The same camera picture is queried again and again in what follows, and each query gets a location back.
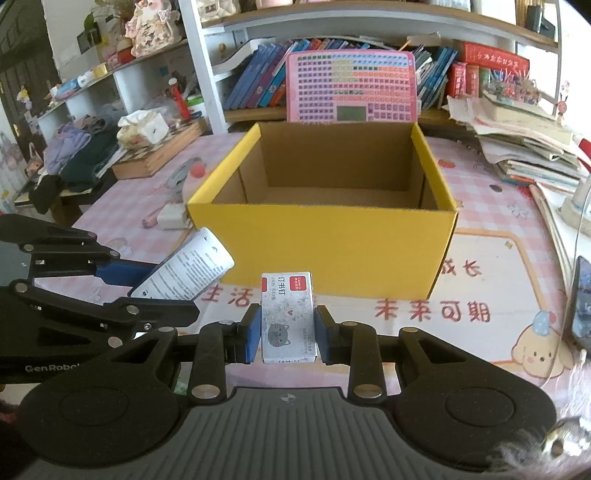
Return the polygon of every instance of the blue book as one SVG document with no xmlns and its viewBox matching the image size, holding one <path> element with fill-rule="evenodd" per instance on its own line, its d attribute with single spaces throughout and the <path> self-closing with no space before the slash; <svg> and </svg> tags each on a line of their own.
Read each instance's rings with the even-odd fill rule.
<svg viewBox="0 0 591 480">
<path fill-rule="evenodd" d="M 269 65 L 269 68 L 267 68 L 267 71 L 261 77 L 261 80 L 256 86 L 254 93 L 251 95 L 250 100 L 246 104 L 246 108 L 256 108 L 258 106 L 262 96 L 265 95 L 265 93 L 269 89 L 269 85 L 273 81 L 273 77 L 275 76 L 274 73 L 277 70 L 277 66 L 285 57 L 287 51 L 291 51 L 291 45 L 289 45 L 288 43 L 284 43 L 281 45 L 280 49 L 275 54 L 275 58 Z"/>
<path fill-rule="evenodd" d="M 310 45 L 310 40 L 306 40 L 304 38 L 295 44 L 295 46 L 291 52 L 304 51 L 306 48 L 308 48 L 308 45 Z M 277 71 L 277 74 L 273 77 L 273 80 L 272 80 L 271 84 L 269 85 L 269 89 L 267 90 L 265 95 L 262 96 L 261 101 L 259 102 L 260 107 L 266 107 L 269 105 L 269 102 L 273 98 L 273 95 L 275 95 L 275 91 L 279 88 L 279 85 L 281 85 L 281 82 L 283 82 L 283 80 L 285 80 L 285 75 L 287 74 L 286 67 L 285 67 L 286 59 L 287 59 L 287 55 L 285 55 L 285 58 L 282 59 L 281 62 L 279 62 L 279 65 L 278 65 L 279 69 Z"/>
<path fill-rule="evenodd" d="M 443 79 L 445 78 L 445 75 L 446 75 L 447 71 L 449 70 L 450 65 L 452 64 L 453 60 L 457 56 L 457 50 L 454 50 L 453 48 L 450 48 L 450 50 L 451 50 L 451 52 L 447 56 L 447 61 L 445 62 L 445 65 L 443 66 L 443 69 L 441 70 L 441 73 L 439 74 L 439 78 L 437 78 L 437 80 L 435 81 L 435 85 L 433 86 L 433 89 L 431 90 L 431 94 L 429 95 L 429 97 L 425 101 L 426 108 L 431 108 L 433 106 L 433 102 L 437 99 L 436 97 L 437 97 L 437 92 L 439 91 L 439 86 L 441 85 Z"/>
<path fill-rule="evenodd" d="M 256 87 L 258 87 L 259 82 L 261 81 L 263 75 L 265 74 L 265 72 L 267 71 L 269 66 L 271 65 L 271 62 L 273 61 L 273 59 L 275 59 L 275 56 L 277 55 L 277 52 L 279 50 L 281 50 L 281 45 L 274 45 L 273 44 L 273 45 L 269 46 L 269 55 L 266 56 L 261 68 L 257 71 L 252 84 L 250 85 L 250 87 L 246 91 L 244 98 L 240 102 L 239 108 L 241 108 L 241 109 L 246 108 L 246 104 L 251 99 L 252 94 L 256 90 Z"/>
<path fill-rule="evenodd" d="M 326 50 L 338 50 L 340 46 L 343 44 L 343 42 L 344 40 L 335 38 L 334 40 L 330 41 L 329 46 L 326 47 Z"/>
<path fill-rule="evenodd" d="M 441 73 L 441 70 L 443 68 L 443 66 L 445 65 L 445 61 L 447 60 L 447 55 L 448 55 L 448 50 L 451 50 L 450 48 L 447 47 L 439 47 L 439 55 L 437 56 L 437 63 L 436 65 L 431 69 L 431 73 L 429 74 L 429 77 L 425 80 L 425 82 L 423 83 L 423 87 L 421 89 L 420 92 L 420 100 L 422 102 L 424 102 L 427 97 L 429 96 L 429 93 L 431 92 L 431 88 L 433 87 L 433 85 L 435 85 L 435 81 L 437 79 L 437 77 L 439 77 L 439 74 Z"/>
<path fill-rule="evenodd" d="M 244 89 L 244 84 L 246 83 L 246 78 L 248 77 L 249 73 L 252 72 L 252 69 L 254 68 L 255 60 L 263 54 L 264 48 L 265 48 L 264 46 L 259 46 L 258 49 L 256 50 L 255 54 L 252 56 L 251 61 L 248 63 L 248 66 L 245 68 L 244 72 L 242 72 L 242 75 L 240 75 L 240 78 L 236 82 L 236 85 L 234 86 L 232 92 L 230 93 L 230 95 L 228 96 L 226 101 L 224 102 L 224 104 L 223 104 L 224 110 L 230 110 L 230 107 L 232 106 L 232 104 L 236 100 L 236 96 L 238 95 L 238 93 L 241 90 Z"/>
<path fill-rule="evenodd" d="M 242 85 L 242 88 L 238 91 L 236 98 L 234 99 L 234 101 L 230 105 L 230 110 L 238 109 L 238 107 L 240 106 L 240 103 L 244 99 L 244 96 L 246 95 L 247 91 L 250 89 L 253 82 L 255 81 L 256 76 L 261 71 L 261 67 L 266 62 L 267 58 L 269 57 L 271 50 L 273 50 L 273 46 L 271 46 L 271 45 L 264 45 L 262 47 L 259 47 L 259 50 L 261 48 L 262 48 L 262 53 L 258 56 L 256 61 L 254 62 L 254 65 L 253 65 L 251 71 L 248 72 L 248 75 L 246 74 L 246 72 L 243 73 L 243 76 L 246 76 L 246 80 L 245 80 L 244 84 Z"/>
</svg>

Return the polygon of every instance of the cartoon cat illustration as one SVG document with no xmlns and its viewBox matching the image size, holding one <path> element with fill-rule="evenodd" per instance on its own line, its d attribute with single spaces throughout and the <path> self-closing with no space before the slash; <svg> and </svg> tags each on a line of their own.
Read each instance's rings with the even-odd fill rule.
<svg viewBox="0 0 591 480">
<path fill-rule="evenodd" d="M 287 338 L 287 330 L 289 329 L 289 325 L 283 325 L 281 323 L 273 323 L 269 325 L 269 343 L 272 346 L 285 346 L 290 345 L 291 342 L 289 338 Z"/>
</svg>

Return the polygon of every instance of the clothing pile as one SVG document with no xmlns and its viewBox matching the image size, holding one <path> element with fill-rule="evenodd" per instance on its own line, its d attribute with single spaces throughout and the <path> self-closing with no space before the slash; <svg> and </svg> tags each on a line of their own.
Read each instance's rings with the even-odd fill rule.
<svg viewBox="0 0 591 480">
<path fill-rule="evenodd" d="M 98 172 L 118 149 L 118 130 L 110 116 L 87 116 L 56 132 L 45 150 L 45 172 L 29 192 L 37 212 L 47 213 L 63 190 L 83 192 L 98 184 Z"/>
</svg>

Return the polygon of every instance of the chessboard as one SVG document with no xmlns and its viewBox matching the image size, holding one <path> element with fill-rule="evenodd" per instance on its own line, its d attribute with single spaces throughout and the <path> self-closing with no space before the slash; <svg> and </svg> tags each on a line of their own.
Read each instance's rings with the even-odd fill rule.
<svg viewBox="0 0 591 480">
<path fill-rule="evenodd" d="M 207 128 L 207 122 L 203 118 L 170 127 L 167 136 L 158 144 L 129 150 L 113 165 L 113 172 L 118 180 L 151 177 L 203 135 Z"/>
</svg>

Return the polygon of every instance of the table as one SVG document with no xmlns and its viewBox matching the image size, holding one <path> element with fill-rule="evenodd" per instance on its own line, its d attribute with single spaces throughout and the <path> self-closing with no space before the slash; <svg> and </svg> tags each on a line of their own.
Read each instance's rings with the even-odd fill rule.
<svg viewBox="0 0 591 480">
<path fill-rule="evenodd" d="M 179 232 L 145 230 L 141 219 L 162 205 L 162 188 L 184 161 L 198 155 L 207 172 L 242 138 L 241 133 L 200 137 L 150 179 L 117 182 L 74 225 L 94 231 L 101 244 L 123 258 L 160 262 L 173 248 Z M 537 342 L 555 348 L 566 295 L 558 260 L 529 190 L 504 184 L 485 159 L 466 147 L 441 138 L 428 142 L 459 204 L 459 221 L 440 278 L 429 300 L 349 299 L 316 295 L 337 322 L 369 323 L 378 333 L 396 335 L 403 326 L 417 326 L 527 380 L 543 385 L 557 404 L 564 401 L 572 357 L 566 345 L 545 381 L 544 365 L 528 362 Z M 93 277 L 42 279 L 37 284 L 77 299 L 102 303 L 125 295 L 127 288 L 106 286 Z M 182 333 L 199 331 L 218 320 L 238 321 L 252 302 L 256 286 L 219 283 L 196 300 L 201 314 Z M 550 313 L 550 338 L 531 337 L 533 317 Z M 181 381 L 187 378 L 183 366 Z M 390 394 L 400 390 L 393 365 L 384 371 Z M 339 385 L 346 391 L 348 367 L 314 364 L 230 365 L 228 384 L 266 387 Z"/>
</svg>

